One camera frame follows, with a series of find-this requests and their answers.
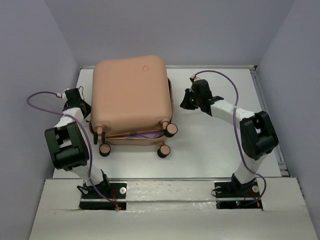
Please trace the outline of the purple shorts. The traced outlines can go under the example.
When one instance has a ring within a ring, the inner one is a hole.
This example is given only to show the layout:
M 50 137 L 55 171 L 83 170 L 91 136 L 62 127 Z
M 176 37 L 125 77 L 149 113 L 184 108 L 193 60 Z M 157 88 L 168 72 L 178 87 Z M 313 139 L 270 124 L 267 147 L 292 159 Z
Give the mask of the purple shorts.
M 149 132 L 149 133 L 143 133 L 143 134 L 137 134 L 135 135 L 138 139 L 157 139 L 164 135 L 162 131 L 159 132 Z

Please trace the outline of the pink hard-shell suitcase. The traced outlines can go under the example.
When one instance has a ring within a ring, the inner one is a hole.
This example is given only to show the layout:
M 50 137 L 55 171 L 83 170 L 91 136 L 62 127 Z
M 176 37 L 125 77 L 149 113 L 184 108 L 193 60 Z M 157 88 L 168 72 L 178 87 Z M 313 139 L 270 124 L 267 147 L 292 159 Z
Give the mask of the pink hard-shell suitcase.
M 108 156 L 112 145 L 157 145 L 157 155 L 167 157 L 166 139 L 178 132 L 173 113 L 172 83 L 161 57 L 107 59 L 94 67 L 89 127 L 101 156 Z M 164 135 L 135 137 L 154 132 Z

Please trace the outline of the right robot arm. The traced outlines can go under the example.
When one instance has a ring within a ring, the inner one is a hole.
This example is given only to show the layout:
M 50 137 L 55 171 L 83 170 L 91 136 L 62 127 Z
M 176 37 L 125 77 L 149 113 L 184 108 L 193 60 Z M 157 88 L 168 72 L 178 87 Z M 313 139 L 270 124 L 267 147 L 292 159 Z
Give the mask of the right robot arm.
M 191 87 L 185 90 L 180 107 L 200 109 L 211 117 L 233 126 L 241 163 L 222 192 L 242 196 L 254 182 L 262 161 L 279 144 L 270 116 L 265 111 L 252 112 L 231 104 L 223 97 L 213 96 L 207 80 L 192 77 Z

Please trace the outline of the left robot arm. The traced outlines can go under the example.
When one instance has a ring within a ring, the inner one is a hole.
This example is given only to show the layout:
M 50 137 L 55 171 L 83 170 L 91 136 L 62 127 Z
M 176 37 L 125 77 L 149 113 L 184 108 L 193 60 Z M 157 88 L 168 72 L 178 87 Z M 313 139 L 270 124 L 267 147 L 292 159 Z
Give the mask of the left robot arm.
M 90 115 L 91 106 L 77 88 L 65 89 L 61 97 L 64 100 L 62 117 L 44 132 L 53 166 L 81 178 L 84 183 L 78 189 L 83 194 L 95 193 L 104 198 L 111 191 L 109 179 L 103 170 L 94 168 L 90 159 L 92 151 L 86 143 L 88 135 L 78 125 Z

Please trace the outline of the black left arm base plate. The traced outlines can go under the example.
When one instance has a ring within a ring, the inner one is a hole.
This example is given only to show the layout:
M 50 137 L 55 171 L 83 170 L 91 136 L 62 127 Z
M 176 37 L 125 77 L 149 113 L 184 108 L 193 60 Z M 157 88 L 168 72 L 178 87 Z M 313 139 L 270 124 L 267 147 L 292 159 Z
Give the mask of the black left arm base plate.
M 127 209 L 127 182 L 112 181 L 109 186 L 96 186 L 99 193 L 92 187 L 78 185 L 80 192 L 79 208 L 90 211 L 124 211 Z

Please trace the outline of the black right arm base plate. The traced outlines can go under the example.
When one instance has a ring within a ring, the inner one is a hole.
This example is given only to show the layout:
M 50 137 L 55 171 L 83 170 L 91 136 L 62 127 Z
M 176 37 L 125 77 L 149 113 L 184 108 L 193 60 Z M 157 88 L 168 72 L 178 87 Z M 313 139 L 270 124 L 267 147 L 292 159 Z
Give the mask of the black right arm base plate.
M 263 209 L 256 179 L 244 188 L 235 186 L 232 181 L 215 182 L 211 195 L 216 199 L 218 210 Z

